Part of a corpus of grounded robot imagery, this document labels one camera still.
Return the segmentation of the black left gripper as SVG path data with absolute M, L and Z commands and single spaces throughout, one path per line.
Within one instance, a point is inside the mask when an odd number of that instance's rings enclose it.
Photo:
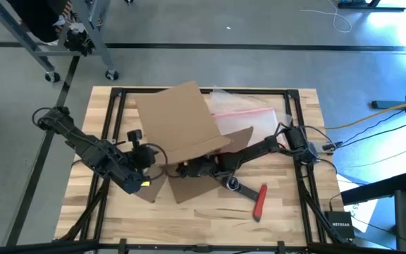
M 128 141 L 133 144 L 132 160 L 136 169 L 143 170 L 156 163 L 156 151 L 148 145 L 140 145 L 142 131 L 140 129 L 127 132 Z M 150 187 L 151 179 L 149 176 L 136 174 L 133 176 L 130 192 L 136 193 L 143 187 Z

